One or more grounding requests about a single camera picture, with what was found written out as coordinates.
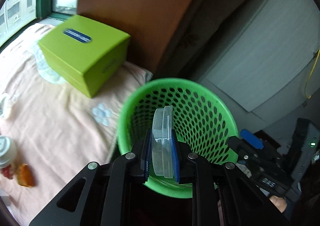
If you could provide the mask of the person's right hand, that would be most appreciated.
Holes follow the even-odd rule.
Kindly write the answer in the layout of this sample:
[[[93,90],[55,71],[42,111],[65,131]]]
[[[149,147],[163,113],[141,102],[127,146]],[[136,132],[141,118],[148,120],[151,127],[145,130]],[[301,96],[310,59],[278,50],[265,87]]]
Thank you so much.
[[[277,196],[271,196],[269,200],[274,204],[274,206],[283,213],[287,208],[287,202],[285,198],[277,197]]]

